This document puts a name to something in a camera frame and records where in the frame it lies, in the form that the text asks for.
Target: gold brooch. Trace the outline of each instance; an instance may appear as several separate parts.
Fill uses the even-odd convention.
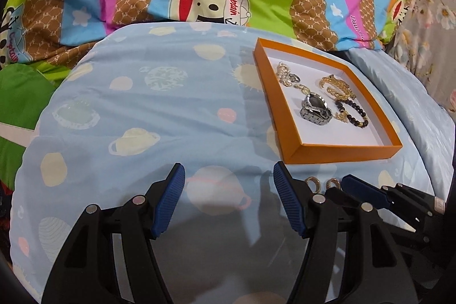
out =
[[[320,86],[320,88],[323,88],[325,83],[328,83],[339,89],[339,91],[337,89],[334,89],[333,87],[327,87],[326,89],[330,95],[334,96],[338,100],[345,101],[350,98],[352,100],[356,98],[356,95],[352,92],[350,86],[343,80],[336,79],[332,74],[322,78],[318,85]]]

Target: metal pin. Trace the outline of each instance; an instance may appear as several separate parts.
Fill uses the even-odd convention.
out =
[[[316,194],[316,195],[313,195],[312,200],[314,202],[316,202],[317,204],[323,204],[326,201],[326,198],[325,198],[325,196],[323,196],[321,194]]]
[[[370,212],[373,210],[373,206],[371,204],[369,204],[368,202],[363,202],[361,204],[361,209],[363,209],[364,211]]]
[[[133,204],[135,204],[135,205],[144,204],[144,202],[145,202],[145,197],[144,197],[143,195],[137,195],[137,196],[133,197],[132,202],[133,202]]]
[[[96,205],[94,205],[94,204],[89,205],[86,207],[86,213],[93,214],[94,212],[97,211],[97,209],[98,209],[98,207]]]

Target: gold ring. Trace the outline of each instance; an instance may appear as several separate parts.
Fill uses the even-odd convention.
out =
[[[318,180],[318,178],[316,177],[309,177],[307,178],[304,182],[307,183],[307,185],[309,185],[309,182],[312,182],[314,185],[315,185],[315,192],[314,194],[317,194],[317,193],[320,193],[321,191],[321,184],[320,184],[320,181]]]
[[[318,85],[320,86],[320,88],[323,89],[323,86],[325,85],[325,83],[328,83],[328,84],[338,88],[342,92],[341,93],[340,91],[338,91],[337,89],[334,89],[332,87],[327,87],[327,89],[326,89],[327,92],[338,100],[345,101],[345,100],[348,100],[349,98],[351,98],[352,100],[354,100],[356,98],[356,95],[352,92],[352,90],[350,89],[350,86],[343,80],[336,79],[336,77],[333,74],[322,78],[320,80],[320,82],[318,83]]]
[[[331,178],[330,180],[328,180],[326,182],[326,189],[330,189],[331,188],[331,184],[335,185],[336,188],[341,189],[341,184],[340,184],[340,182],[339,182],[339,180],[337,178]]]

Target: bracelet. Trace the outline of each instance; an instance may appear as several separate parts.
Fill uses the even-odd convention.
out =
[[[340,112],[340,116],[342,116],[342,118],[345,118],[344,119],[341,119],[342,121],[344,122],[350,122],[352,123],[354,126],[356,127],[360,127],[360,128],[365,128],[368,126],[369,124],[369,120],[367,120],[366,118],[366,113],[363,111],[363,109],[357,105],[355,102],[351,101],[351,100],[336,100],[336,107],[339,109],[339,112]],[[358,120],[356,120],[352,115],[350,115],[349,113],[347,113],[347,111],[345,110],[344,106],[343,106],[343,103],[346,103],[347,105],[351,106],[352,108],[354,108],[358,113],[359,115],[361,115],[361,117],[364,119],[363,122],[360,122]]]

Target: mattress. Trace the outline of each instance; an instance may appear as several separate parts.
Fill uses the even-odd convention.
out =
[[[36,300],[86,205],[122,205],[180,162],[184,192],[168,231],[153,242],[174,302],[286,302],[306,243],[290,228],[272,180],[280,152],[252,55],[258,37],[336,59],[253,28],[146,23],[115,31],[79,62],[42,112],[16,178],[11,257]],[[352,69],[403,148],[387,160],[294,165],[290,172],[322,182],[353,174],[375,186],[401,182],[433,194],[405,126]],[[328,299],[337,296],[342,261],[341,242]]]

